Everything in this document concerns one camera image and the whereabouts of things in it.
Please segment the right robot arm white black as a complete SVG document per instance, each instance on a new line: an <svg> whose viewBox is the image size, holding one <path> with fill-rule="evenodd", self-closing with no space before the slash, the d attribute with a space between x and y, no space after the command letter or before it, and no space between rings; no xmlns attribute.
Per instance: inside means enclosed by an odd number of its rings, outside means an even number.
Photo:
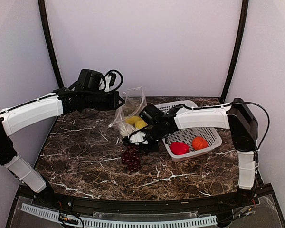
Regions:
<svg viewBox="0 0 285 228"><path fill-rule="evenodd" d="M243 206L254 196L258 153L263 143L258 140L258 121L249 105L254 103L235 98L230 103L204 107L180 103L163 112L148 104L139 114L148 125L129 139L135 144L149 144L189 128L229 129L239 161L238 188L233 202Z"/></svg>

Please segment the white toy cauliflower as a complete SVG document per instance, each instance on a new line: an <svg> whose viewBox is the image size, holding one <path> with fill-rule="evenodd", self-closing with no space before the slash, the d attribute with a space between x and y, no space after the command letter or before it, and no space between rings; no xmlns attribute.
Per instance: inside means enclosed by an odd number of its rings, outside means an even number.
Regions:
<svg viewBox="0 0 285 228"><path fill-rule="evenodd" d="M130 134L132 134L133 132L136 131L136 128L133 127L132 125L130 124L122 124L119 128L119 134L122 136L122 137L127 137L129 136Z"/></svg>

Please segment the orange toy pumpkin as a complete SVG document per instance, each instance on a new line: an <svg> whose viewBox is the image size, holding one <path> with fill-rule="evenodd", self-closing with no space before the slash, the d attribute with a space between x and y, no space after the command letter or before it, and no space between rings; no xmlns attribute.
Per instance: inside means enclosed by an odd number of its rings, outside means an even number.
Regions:
<svg viewBox="0 0 285 228"><path fill-rule="evenodd" d="M208 146L208 142L201 136L197 136L192 140L192 147L196 151L205 149Z"/></svg>

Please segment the clear zip top bag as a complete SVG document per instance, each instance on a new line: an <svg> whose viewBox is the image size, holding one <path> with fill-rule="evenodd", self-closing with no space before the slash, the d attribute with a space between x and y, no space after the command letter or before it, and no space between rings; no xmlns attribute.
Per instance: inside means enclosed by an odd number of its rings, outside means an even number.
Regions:
<svg viewBox="0 0 285 228"><path fill-rule="evenodd" d="M142 86L123 91L121 98L125 100L125 104L115 111L114 120L108 125L108 128L115 128L118 132L120 126L126 123L126 119L139 116L139 113L147 105Z"/></svg>

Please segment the red toy bell pepper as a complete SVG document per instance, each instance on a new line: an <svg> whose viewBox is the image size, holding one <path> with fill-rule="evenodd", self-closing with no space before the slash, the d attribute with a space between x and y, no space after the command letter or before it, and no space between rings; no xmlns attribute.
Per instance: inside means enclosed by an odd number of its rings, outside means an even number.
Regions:
<svg viewBox="0 0 285 228"><path fill-rule="evenodd" d="M170 151L174 155L183 155L190 151L190 147L185 143L173 142L170 145Z"/></svg>

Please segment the yellow toy corn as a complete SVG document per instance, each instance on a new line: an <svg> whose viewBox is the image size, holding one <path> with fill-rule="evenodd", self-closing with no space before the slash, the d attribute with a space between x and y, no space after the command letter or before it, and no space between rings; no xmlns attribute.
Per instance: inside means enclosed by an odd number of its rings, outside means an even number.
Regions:
<svg viewBox="0 0 285 228"><path fill-rule="evenodd" d="M132 117L126 119L125 122L126 122L127 124L130 124L130 125L135 125L135 123L136 123L137 121L140 121L140 120L142 120L142 119L141 119L139 116L132 116Z"/></svg>

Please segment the dark red toy grapes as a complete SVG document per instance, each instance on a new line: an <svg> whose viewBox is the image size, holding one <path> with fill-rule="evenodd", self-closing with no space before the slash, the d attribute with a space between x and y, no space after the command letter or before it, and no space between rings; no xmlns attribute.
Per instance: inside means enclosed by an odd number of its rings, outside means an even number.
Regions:
<svg viewBox="0 0 285 228"><path fill-rule="evenodd" d="M122 164L130 172L136 172L141 168L140 157L137 153L138 148L136 146L128 146L121 156Z"/></svg>

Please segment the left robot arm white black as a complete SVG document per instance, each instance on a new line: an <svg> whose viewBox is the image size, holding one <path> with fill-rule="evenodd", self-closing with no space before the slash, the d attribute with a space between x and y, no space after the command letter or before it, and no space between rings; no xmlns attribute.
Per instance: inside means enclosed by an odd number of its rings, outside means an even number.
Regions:
<svg viewBox="0 0 285 228"><path fill-rule="evenodd" d="M119 88L123 75L115 69L106 74L82 69L78 79L34 100L0 109L0 166L23 182L47 207L59 205L49 182L16 151L11 136L47 119L92 109L116 110L124 104Z"/></svg>

